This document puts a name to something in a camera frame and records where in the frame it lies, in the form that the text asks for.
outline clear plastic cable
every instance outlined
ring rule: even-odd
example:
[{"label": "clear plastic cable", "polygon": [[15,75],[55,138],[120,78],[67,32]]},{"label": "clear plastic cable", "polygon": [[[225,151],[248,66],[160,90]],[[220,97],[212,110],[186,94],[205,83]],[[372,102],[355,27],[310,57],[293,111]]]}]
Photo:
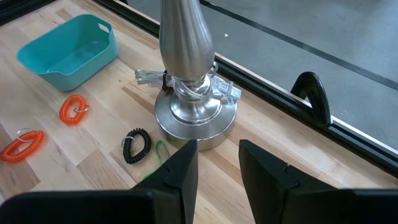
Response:
[{"label": "clear plastic cable", "polygon": [[[217,91],[223,96],[230,97],[234,100],[241,98],[242,91],[233,86],[233,82],[227,83],[226,81],[215,76],[218,69],[217,63],[214,63],[212,68],[206,74],[211,79],[211,87],[213,92]],[[163,72],[155,72],[148,70],[136,70],[136,80],[139,85],[148,84],[150,87],[160,87],[163,85]],[[175,89],[183,90],[187,95],[191,96],[193,99],[201,100],[207,96],[195,93],[189,87],[187,87],[181,80],[167,74],[167,86],[172,86]]]}]

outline butcher block countertop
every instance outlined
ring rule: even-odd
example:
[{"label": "butcher block countertop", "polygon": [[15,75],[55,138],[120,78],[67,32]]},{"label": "butcher block countertop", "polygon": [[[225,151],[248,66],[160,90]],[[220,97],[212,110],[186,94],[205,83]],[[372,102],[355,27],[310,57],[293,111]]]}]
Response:
[{"label": "butcher block countertop", "polygon": [[[82,86],[60,92],[16,60],[23,45],[86,13],[113,25],[119,56]],[[153,141],[162,139],[154,116],[160,90],[137,85],[136,69],[164,70],[159,41],[89,0],[55,1],[0,27],[0,147],[22,128],[46,133],[40,149],[26,160],[0,161],[0,203],[31,190],[129,189],[155,171],[159,162],[154,150],[129,165],[121,149],[121,141],[134,128],[147,130]],[[78,126],[67,126],[58,117],[72,94],[84,96],[90,105]],[[338,188],[398,184],[393,176],[243,90],[228,139],[198,154],[195,223],[254,223],[240,174],[240,139]],[[171,154],[176,151],[170,144],[167,148]]]}]

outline gray floor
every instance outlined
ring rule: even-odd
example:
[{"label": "gray floor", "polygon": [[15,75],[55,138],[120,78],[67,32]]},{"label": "gray floor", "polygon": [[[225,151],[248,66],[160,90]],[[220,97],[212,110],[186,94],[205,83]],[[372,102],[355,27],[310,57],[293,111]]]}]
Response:
[{"label": "gray floor", "polygon": [[[241,16],[398,82],[398,1],[210,0]],[[160,0],[129,0],[160,20]],[[291,89],[304,71],[321,78],[331,113],[398,149],[398,92],[202,6],[218,53]]]}]

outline metal split ring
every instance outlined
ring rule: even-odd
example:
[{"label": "metal split ring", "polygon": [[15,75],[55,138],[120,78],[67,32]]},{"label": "metal split ring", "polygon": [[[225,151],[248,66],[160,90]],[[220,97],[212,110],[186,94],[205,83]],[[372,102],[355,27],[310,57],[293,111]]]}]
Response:
[{"label": "metal split ring", "polygon": [[90,106],[87,105],[87,107],[84,110],[77,110],[77,108],[73,109],[75,113],[84,113],[90,109]]},{"label": "metal split ring", "polygon": [[32,129],[32,128],[22,128],[21,130],[17,131],[17,139],[18,139],[18,140],[23,141],[23,142],[29,142],[29,141],[31,141],[31,140],[23,140],[23,139],[20,139],[20,138],[19,138],[19,136],[21,136],[20,133],[21,133],[22,131],[27,131],[27,133],[28,133],[28,132],[33,131],[33,129]]}]

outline round metal base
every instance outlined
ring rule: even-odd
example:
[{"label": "round metal base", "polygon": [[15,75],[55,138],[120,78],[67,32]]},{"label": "round metal base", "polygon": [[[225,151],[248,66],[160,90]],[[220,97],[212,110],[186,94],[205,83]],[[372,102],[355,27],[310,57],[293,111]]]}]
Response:
[{"label": "round metal base", "polygon": [[[166,140],[177,148],[181,148],[188,140],[198,140],[198,150],[211,149],[222,143],[231,132],[238,105],[231,98],[214,98],[219,106],[217,113],[209,119],[198,123],[184,122],[175,113],[174,91],[161,91],[155,103],[155,116],[160,127],[165,131]],[[200,111],[199,104],[190,105],[195,111]]]}]

